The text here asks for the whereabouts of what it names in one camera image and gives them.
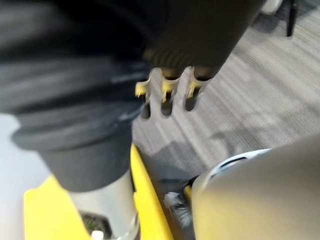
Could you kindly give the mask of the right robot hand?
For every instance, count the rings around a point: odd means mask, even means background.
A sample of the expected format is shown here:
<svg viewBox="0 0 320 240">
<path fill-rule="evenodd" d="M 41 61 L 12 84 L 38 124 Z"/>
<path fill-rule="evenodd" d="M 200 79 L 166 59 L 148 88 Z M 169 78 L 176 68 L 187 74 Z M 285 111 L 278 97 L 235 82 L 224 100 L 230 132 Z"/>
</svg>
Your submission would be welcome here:
<svg viewBox="0 0 320 240">
<path fill-rule="evenodd" d="M 0 111 L 13 142 L 37 152 L 86 233 L 140 235 L 130 170 L 135 88 L 160 68 L 215 76 L 262 0 L 3 0 Z"/>
</svg>

